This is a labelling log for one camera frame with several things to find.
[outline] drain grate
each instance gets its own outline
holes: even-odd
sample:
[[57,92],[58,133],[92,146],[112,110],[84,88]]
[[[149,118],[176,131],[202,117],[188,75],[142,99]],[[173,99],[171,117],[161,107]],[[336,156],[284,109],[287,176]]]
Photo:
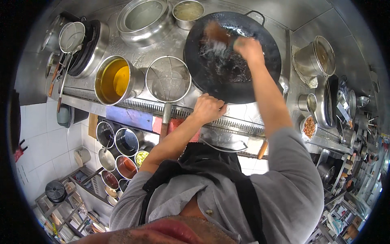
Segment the drain grate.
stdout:
[[[85,100],[93,101],[99,103],[98,98],[96,97],[95,91],[65,87],[64,94],[74,96],[77,98],[82,98]],[[163,115],[164,104],[160,102],[143,100],[139,98],[128,98],[117,104],[119,107],[136,109],[144,112],[150,112],[155,115]],[[187,118],[193,109],[172,106],[172,118]],[[232,133],[243,134],[243,135],[252,135],[252,136],[264,136],[264,126],[251,123],[248,121],[235,119],[231,117],[222,116],[221,118],[212,121],[208,124],[212,127],[222,128],[229,130]]]

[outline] hand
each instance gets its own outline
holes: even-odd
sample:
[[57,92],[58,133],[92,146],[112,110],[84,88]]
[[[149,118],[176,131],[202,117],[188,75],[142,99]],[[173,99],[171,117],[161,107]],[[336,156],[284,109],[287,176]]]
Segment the hand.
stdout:
[[213,120],[219,119],[226,113],[226,108],[227,104],[224,101],[205,93],[198,97],[194,112],[191,116],[200,126],[203,126]]
[[234,50],[241,54],[248,65],[265,65],[263,49],[258,40],[253,37],[238,37],[234,42]]

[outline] peanuts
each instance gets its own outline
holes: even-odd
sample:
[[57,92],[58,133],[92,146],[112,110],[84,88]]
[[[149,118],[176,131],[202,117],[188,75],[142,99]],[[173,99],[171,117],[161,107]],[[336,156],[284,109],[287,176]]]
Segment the peanuts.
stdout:
[[313,121],[313,117],[307,118],[305,125],[303,127],[303,132],[309,137],[310,139],[313,137],[313,133],[316,130],[316,126]]

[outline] chef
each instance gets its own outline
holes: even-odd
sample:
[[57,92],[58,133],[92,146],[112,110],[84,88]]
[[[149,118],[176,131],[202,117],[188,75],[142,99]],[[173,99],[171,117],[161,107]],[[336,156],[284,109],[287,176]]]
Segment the chef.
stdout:
[[304,243],[324,208],[323,185],[259,41],[240,37],[269,139],[269,172],[245,176],[235,153],[188,143],[226,104],[203,94],[193,113],[156,145],[114,207],[111,232],[80,243]]

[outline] black wok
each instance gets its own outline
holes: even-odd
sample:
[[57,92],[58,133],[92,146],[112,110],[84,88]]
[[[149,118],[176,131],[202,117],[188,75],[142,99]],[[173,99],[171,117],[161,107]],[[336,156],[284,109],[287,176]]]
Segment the black wok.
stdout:
[[236,12],[215,12],[197,20],[190,30],[184,47],[184,60],[194,84],[204,93],[225,101],[244,104],[255,101],[252,77],[245,60],[237,53],[228,58],[216,57],[205,47],[204,28],[209,21],[217,21],[229,29],[232,35],[254,37],[260,41],[265,65],[272,79],[278,82],[282,69],[280,52],[271,34],[264,28],[265,18],[260,24],[247,14]]

